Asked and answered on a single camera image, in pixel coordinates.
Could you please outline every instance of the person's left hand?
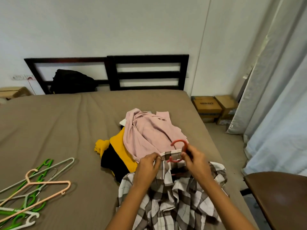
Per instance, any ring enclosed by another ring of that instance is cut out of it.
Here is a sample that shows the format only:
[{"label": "person's left hand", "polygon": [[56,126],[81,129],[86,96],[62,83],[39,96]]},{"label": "person's left hand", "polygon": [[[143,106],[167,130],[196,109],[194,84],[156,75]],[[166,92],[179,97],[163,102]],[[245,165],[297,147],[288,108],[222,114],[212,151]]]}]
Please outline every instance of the person's left hand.
[{"label": "person's left hand", "polygon": [[161,157],[156,152],[149,154],[142,159],[136,168],[133,186],[147,192],[152,181],[156,177],[161,164]]}]

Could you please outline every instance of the white curtain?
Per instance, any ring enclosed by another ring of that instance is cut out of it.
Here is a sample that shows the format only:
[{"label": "white curtain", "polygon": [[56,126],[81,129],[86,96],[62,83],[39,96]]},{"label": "white curtain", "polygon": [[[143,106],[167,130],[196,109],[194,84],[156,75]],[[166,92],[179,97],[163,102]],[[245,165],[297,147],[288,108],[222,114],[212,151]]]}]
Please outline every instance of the white curtain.
[{"label": "white curtain", "polygon": [[307,176],[307,0],[281,0],[228,129],[244,134],[244,173]]}]

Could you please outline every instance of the checkered shirt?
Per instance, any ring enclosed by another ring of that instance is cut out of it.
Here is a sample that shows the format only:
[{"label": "checkered shirt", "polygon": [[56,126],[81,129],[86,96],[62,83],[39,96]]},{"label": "checkered shirt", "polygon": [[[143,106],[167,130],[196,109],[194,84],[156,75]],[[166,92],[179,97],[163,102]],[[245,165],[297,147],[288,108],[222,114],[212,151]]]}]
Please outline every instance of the checkered shirt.
[{"label": "checkered shirt", "polygon": [[[168,162],[170,156],[180,159],[181,149],[161,153],[159,172],[143,198],[133,230],[203,230],[207,216],[221,221],[208,195],[186,169],[185,162]],[[222,187],[226,171],[222,164],[209,162],[212,176]],[[119,186],[120,207],[133,184],[134,173],[127,174]]]}]

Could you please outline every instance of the peach hanger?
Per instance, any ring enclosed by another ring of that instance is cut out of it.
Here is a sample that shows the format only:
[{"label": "peach hanger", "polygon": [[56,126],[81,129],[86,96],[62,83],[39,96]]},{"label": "peach hanger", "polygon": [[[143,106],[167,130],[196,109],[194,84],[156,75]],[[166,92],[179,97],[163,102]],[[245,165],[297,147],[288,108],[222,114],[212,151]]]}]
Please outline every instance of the peach hanger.
[{"label": "peach hanger", "polygon": [[53,195],[51,195],[51,196],[49,196],[49,197],[47,197],[47,198],[45,198],[45,199],[39,201],[39,202],[37,202],[37,203],[35,203],[35,204],[33,204],[33,205],[31,205],[31,206],[29,206],[29,207],[23,209],[23,210],[20,210],[19,212],[16,212],[16,213],[14,213],[14,214],[12,214],[12,215],[10,215],[10,216],[8,216],[8,217],[6,217],[6,218],[0,220],[0,223],[3,222],[3,221],[5,221],[5,220],[8,220],[8,219],[10,219],[10,218],[12,218],[12,217],[14,217],[14,216],[17,216],[18,214],[23,213],[23,212],[25,212],[25,211],[27,211],[27,210],[29,210],[29,209],[32,209],[33,207],[35,207],[35,206],[37,206],[37,205],[43,203],[44,201],[47,201],[47,200],[53,198],[53,197],[58,196],[59,194],[64,195],[64,194],[65,194],[65,191],[67,191],[67,190],[70,188],[70,186],[71,186],[71,182],[70,182],[70,181],[30,182],[29,173],[31,173],[32,171],[38,172],[37,169],[32,169],[32,170],[30,170],[29,172],[27,172],[26,175],[25,175],[25,179],[26,179],[26,181],[27,181],[27,184],[26,184],[25,186],[23,186],[21,189],[19,189],[17,192],[15,192],[14,194],[12,194],[10,197],[8,197],[6,200],[4,200],[2,203],[0,203],[0,207],[1,207],[3,204],[5,204],[7,201],[9,201],[14,195],[16,195],[17,193],[21,192],[22,190],[24,190],[24,189],[25,189],[26,187],[28,187],[29,185],[63,184],[63,183],[67,183],[68,186],[67,186],[65,189],[63,189],[63,190],[61,190],[61,191],[59,191],[59,192],[57,192],[57,193],[55,193],[55,194],[53,194]]},{"label": "peach hanger", "polygon": [[[174,140],[174,141],[171,143],[171,146],[174,146],[174,144],[177,143],[177,142],[183,142],[183,143],[184,143],[184,146],[183,146],[183,148],[182,148],[182,152],[186,152],[187,149],[188,149],[188,143],[187,143],[185,140],[183,140],[183,139],[177,139],[177,140]],[[168,159],[166,162],[178,163],[179,161],[182,161],[182,159],[179,159],[179,160],[174,161],[174,160],[172,159],[172,156],[170,156],[169,159]]]}]

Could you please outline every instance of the electrical socket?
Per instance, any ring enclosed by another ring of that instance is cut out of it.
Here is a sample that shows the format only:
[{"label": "electrical socket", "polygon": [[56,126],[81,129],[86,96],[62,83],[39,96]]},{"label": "electrical socket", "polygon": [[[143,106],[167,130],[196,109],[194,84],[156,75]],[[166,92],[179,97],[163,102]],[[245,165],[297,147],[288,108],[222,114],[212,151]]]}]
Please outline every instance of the electrical socket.
[{"label": "electrical socket", "polygon": [[13,81],[22,81],[22,80],[28,80],[29,78],[31,78],[31,80],[36,80],[35,77],[33,75],[13,75],[12,77]]}]

